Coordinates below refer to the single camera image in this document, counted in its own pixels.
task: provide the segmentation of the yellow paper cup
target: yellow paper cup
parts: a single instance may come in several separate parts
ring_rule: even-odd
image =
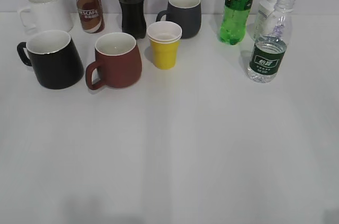
[[[147,35],[153,49],[154,65],[159,69],[173,68],[182,35],[181,27],[170,21],[159,21],[148,27]]]
[[[176,52],[180,44],[180,38],[174,42],[157,42],[150,40],[153,49],[153,63],[159,69],[171,69],[175,66]]]

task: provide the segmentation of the clear water bottle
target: clear water bottle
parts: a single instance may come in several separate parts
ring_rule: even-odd
[[[235,45],[246,33],[246,21],[253,0],[225,0],[225,12],[220,27],[220,41]]]
[[[254,23],[254,33],[252,39],[256,38],[264,31],[263,24],[269,15],[274,11],[274,6],[278,0],[262,0],[259,2],[258,15]]]
[[[253,81],[272,81],[280,67],[292,34],[291,12],[295,0],[278,0],[264,23],[264,32],[256,39],[248,76]]]

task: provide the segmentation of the cola bottle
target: cola bottle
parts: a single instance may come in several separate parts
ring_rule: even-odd
[[[144,0],[119,0],[122,12],[122,31],[136,39],[146,35]]]
[[[97,33],[105,28],[100,0],[76,0],[76,5],[85,32]]]

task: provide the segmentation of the mug handle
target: mug handle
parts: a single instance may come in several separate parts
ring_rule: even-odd
[[[158,21],[161,21],[161,18],[164,16],[164,15],[167,15],[169,14],[170,12],[169,11],[160,11],[157,15],[157,19],[156,19],[156,22]]]
[[[17,13],[19,14],[19,17],[20,17],[20,19],[21,19],[22,25],[23,25],[26,29],[30,30],[30,29],[36,28],[37,26],[36,26],[35,24],[30,24],[30,25],[25,24],[25,22],[24,22],[23,19],[22,19],[22,15],[21,15],[23,12],[31,12],[31,7],[30,7],[30,6],[26,6],[26,7],[24,7],[24,8],[21,8],[21,9],[19,9],[19,10],[17,11]]]
[[[98,69],[100,66],[103,65],[102,61],[95,61],[88,65],[86,68],[86,85],[91,90],[98,90],[99,88],[103,87],[106,83],[103,80],[99,80],[95,84],[92,83],[92,74],[95,69]]]
[[[19,43],[19,45],[17,45],[16,47],[17,53],[19,54],[20,59],[25,65],[32,67],[31,60],[28,59],[25,53],[25,50],[24,50],[25,48],[26,48],[26,42]]]

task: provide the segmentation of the brown mug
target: brown mug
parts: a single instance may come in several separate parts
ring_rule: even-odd
[[[100,80],[92,83],[93,71],[97,69]],[[136,39],[127,33],[109,33],[95,43],[95,62],[86,68],[86,84],[97,90],[104,85],[125,88],[137,82],[142,64]]]

